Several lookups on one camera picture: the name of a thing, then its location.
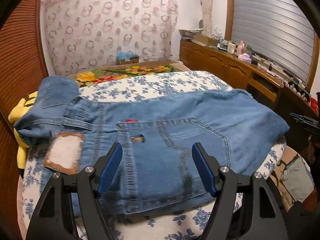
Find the blue denim jeans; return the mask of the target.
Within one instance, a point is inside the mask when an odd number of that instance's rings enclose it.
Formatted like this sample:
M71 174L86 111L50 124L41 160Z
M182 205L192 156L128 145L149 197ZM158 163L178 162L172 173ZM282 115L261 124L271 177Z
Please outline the blue denim jeans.
M67 77L51 76L15 128L30 146L76 133L81 168L120 143L121 163L99 200L106 215L185 210L211 200L191 156L193 144L250 175L289 130L247 91L216 87L216 81L206 72L181 72L80 88Z

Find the wooden sideboard cabinet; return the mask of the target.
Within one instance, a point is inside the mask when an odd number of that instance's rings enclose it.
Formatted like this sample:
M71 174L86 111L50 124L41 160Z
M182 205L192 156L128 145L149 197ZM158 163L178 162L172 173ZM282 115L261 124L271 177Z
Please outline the wooden sideboard cabinet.
M227 52L180 41L180 60L191 70L214 74L233 88L246 89L272 109L317 118L318 114L285 85L258 66L242 62Z

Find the blue floral white quilt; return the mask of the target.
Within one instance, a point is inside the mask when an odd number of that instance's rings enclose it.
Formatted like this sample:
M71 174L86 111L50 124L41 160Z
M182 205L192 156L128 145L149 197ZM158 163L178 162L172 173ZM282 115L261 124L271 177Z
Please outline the blue floral white quilt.
M22 184L29 226L53 170L81 171L114 142L123 159L100 200L116 239L196 239L214 201L191 157L199 142L236 173L267 178L283 157L288 124L247 91L202 71L142 75L80 87L42 80L16 129L31 146Z

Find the pink tissue pack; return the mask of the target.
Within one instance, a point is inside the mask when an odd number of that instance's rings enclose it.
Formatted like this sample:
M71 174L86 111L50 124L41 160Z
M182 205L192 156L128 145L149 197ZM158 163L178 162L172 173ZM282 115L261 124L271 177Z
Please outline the pink tissue pack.
M247 62L247 63L251 63L251 62L252 62L251 57L250 57L248 54L246 54L246 53L243 53L243 54L239 55L239 56L238 56L238 59L239 59L240 61Z

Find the pink bottle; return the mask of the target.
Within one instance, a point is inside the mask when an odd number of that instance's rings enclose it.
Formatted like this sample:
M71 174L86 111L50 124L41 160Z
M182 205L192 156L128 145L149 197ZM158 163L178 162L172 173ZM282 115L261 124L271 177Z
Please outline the pink bottle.
M242 55L246 52L246 44L245 41L241 40L240 43L237 46L237 55Z

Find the grey window roller blind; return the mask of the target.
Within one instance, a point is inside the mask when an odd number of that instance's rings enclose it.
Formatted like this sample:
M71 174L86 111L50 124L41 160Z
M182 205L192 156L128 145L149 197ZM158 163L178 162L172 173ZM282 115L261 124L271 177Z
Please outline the grey window roller blind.
M293 0L234 0L231 39L308 79L314 29Z

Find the cardboard box on sideboard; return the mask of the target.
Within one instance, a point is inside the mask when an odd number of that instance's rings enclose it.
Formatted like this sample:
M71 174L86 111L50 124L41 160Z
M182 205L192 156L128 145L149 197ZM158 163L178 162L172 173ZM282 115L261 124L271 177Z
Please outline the cardboard box on sideboard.
M194 41L202 44L204 47L217 46L219 39L213 35L196 34Z

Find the colourful floral bed blanket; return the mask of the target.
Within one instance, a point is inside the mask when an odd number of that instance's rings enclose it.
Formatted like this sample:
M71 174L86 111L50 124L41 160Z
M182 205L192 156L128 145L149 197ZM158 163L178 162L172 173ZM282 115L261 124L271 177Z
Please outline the colourful floral bed blanket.
M117 66L103 65L97 69L84 70L82 72L72 74L69 78L74 80L78 86L82 88L130 77L185 72L189 70L190 69L180 61L148 61Z

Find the stack of newspapers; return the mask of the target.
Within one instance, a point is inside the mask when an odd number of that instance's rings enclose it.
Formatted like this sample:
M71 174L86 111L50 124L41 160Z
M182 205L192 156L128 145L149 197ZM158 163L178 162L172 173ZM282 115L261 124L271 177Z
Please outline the stack of newspapers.
M179 29L178 30L183 40L192 40L196 34L201 34L203 29Z

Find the brown louvered wardrobe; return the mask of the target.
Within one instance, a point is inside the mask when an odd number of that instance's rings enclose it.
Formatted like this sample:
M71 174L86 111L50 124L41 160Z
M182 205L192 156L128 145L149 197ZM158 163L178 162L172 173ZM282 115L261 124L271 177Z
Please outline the brown louvered wardrobe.
M40 1L1 0L1 239L21 239L18 144L8 116L48 76L40 36Z

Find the tied beige side curtain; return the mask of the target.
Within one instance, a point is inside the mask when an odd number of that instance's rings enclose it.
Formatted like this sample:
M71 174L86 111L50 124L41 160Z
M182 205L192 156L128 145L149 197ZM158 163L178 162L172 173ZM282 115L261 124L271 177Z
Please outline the tied beige side curtain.
M201 0L201 8L203 14L203 31L202 35L212 33L212 9L213 0Z

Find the cardboard box with blue bag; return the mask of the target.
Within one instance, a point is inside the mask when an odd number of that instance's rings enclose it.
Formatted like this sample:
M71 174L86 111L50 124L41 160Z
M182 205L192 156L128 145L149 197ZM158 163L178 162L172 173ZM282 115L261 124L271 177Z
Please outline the cardboard box with blue bag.
M118 51L116 53L116 65L133 64L139 62L139 56L135 53L125 53Z

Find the circle patterned sheer curtain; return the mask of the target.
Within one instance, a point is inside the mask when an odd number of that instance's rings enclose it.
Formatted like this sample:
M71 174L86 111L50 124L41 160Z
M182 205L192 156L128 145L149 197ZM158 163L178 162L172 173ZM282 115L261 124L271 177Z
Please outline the circle patterned sheer curtain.
M53 71L69 76L116 64L120 53L169 60L177 0L47 0L44 29Z

